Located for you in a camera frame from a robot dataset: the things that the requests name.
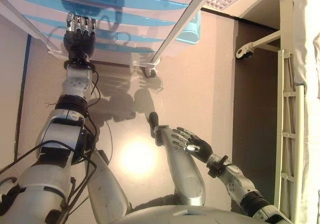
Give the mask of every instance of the metal bed frame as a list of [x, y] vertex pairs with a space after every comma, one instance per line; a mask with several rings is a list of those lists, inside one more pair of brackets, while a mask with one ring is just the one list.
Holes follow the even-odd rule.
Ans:
[[[255, 48], [278, 53], [277, 137], [274, 205], [293, 223], [300, 221], [304, 156], [304, 86], [294, 84], [293, 0], [280, 1], [280, 30], [242, 46], [243, 59]], [[280, 39], [280, 48], [270, 45]]]

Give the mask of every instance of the robot finger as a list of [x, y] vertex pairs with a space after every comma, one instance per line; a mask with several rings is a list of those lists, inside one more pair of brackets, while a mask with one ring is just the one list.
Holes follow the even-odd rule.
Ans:
[[191, 137], [190, 135], [188, 135], [186, 132], [184, 132], [182, 130], [173, 129], [173, 132], [179, 134], [180, 136], [182, 136], [186, 140], [188, 140]]
[[85, 36], [89, 36], [88, 24], [89, 24], [89, 18], [84, 16], [83, 17], [83, 35]]
[[193, 134], [191, 131], [187, 130], [187, 129], [184, 129], [182, 127], [177, 127], [177, 129], [183, 133], [185, 133], [186, 135], [188, 135], [188, 140], [189, 139], [199, 139], [199, 137], [195, 134]]
[[182, 147], [186, 147], [187, 144], [189, 144], [189, 142], [186, 139], [184, 139], [178, 135], [172, 134], [171, 137], [173, 137], [175, 139], [174, 141], [178, 142]]
[[96, 32], [96, 19], [91, 18], [91, 35]]
[[75, 18], [75, 32], [77, 34], [82, 34], [83, 18], [80, 15], [77, 15]]
[[181, 147], [181, 148], [185, 148], [183, 145], [181, 145], [179, 142], [177, 142], [175, 140], [172, 143], [177, 145], [177, 146], [179, 146], [179, 147]]
[[75, 31], [75, 14], [72, 11], [66, 16], [66, 30], [71, 32]]

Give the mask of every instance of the hospital bed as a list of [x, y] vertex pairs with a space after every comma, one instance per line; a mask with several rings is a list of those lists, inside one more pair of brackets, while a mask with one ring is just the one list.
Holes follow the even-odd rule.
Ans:
[[[295, 224], [319, 223], [320, 0], [279, 0], [280, 30], [242, 46], [278, 53], [274, 205]], [[271, 45], [280, 39], [280, 48]]]

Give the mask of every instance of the wall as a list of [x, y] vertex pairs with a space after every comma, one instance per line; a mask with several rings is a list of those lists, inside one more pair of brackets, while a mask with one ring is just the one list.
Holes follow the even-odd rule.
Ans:
[[[239, 23], [236, 46], [268, 34], [268, 30]], [[276, 170], [277, 57], [276, 52], [256, 49], [250, 58], [236, 60], [234, 71], [232, 160], [270, 203]]]
[[0, 15], [0, 168], [14, 160], [17, 114], [28, 34]]

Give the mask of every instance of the bed caster wheel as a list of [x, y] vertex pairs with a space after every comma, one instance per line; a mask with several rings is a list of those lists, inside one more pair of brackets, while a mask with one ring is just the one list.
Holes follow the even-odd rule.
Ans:
[[155, 78], [156, 77], [156, 70], [154, 68], [144, 67], [143, 68], [143, 75], [145, 78]]
[[249, 58], [254, 54], [254, 48], [252, 47], [252, 42], [243, 45], [236, 53], [235, 59], [243, 60]]

